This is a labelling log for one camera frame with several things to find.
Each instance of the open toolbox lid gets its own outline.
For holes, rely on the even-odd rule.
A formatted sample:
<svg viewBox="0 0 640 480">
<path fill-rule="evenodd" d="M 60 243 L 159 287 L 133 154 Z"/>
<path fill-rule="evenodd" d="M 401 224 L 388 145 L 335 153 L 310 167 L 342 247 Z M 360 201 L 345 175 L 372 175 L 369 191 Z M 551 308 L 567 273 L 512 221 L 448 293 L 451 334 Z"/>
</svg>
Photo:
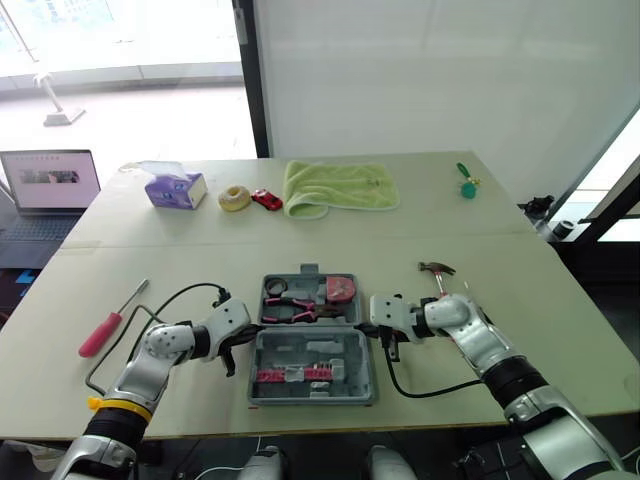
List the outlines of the open toolbox lid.
<svg viewBox="0 0 640 480">
<path fill-rule="evenodd" d="M 320 273 L 303 263 L 300 273 L 266 275 L 258 323 L 265 327 L 356 326 L 362 323 L 358 284 L 349 273 Z"/>
</svg>

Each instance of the green toy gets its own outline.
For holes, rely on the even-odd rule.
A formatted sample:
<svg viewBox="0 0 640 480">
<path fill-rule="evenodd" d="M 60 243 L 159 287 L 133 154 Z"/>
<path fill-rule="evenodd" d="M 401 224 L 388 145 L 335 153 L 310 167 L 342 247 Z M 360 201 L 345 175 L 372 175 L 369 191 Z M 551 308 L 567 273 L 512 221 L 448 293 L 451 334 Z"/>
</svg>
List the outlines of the green toy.
<svg viewBox="0 0 640 480">
<path fill-rule="evenodd" d="M 462 187 L 460 187 L 460 194 L 464 198 L 474 198 L 476 196 L 476 187 L 480 185 L 480 179 L 477 177 L 472 177 L 469 173 L 469 169 L 465 167 L 464 164 L 457 163 L 456 166 L 458 167 L 458 170 L 460 170 L 460 173 L 464 175 L 464 178 L 467 179 Z"/>
</svg>

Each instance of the laptop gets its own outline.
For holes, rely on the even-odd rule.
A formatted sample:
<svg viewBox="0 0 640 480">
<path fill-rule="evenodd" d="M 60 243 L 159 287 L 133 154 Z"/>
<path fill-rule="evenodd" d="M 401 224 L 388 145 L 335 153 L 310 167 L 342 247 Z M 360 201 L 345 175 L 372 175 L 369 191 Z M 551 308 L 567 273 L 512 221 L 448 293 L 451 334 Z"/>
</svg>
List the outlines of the laptop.
<svg viewBox="0 0 640 480">
<path fill-rule="evenodd" d="M 15 218 L 0 232 L 0 268 L 43 268 L 100 192 L 90 150 L 0 152 Z"/>
</svg>

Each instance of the purple tissue box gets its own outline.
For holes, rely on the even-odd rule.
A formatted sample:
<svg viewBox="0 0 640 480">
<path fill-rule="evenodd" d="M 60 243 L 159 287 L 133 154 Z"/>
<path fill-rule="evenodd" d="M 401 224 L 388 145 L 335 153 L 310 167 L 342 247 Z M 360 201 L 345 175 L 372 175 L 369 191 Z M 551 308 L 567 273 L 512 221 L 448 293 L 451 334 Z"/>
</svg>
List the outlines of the purple tissue box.
<svg viewBox="0 0 640 480">
<path fill-rule="evenodd" d="M 201 173 L 187 173 L 187 177 L 189 180 L 158 175 L 144 189 L 156 207 L 194 210 L 207 193 L 207 184 Z"/>
</svg>

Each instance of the white wall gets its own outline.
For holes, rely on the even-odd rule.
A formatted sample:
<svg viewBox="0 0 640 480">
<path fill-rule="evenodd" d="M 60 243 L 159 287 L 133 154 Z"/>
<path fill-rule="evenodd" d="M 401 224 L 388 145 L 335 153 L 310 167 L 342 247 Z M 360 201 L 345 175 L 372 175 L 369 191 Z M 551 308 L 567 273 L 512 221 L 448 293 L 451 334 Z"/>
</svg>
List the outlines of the white wall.
<svg viewBox="0 0 640 480">
<path fill-rule="evenodd" d="M 472 149 L 559 196 L 640 100 L 639 3 L 257 1 L 272 155 Z"/>
</svg>

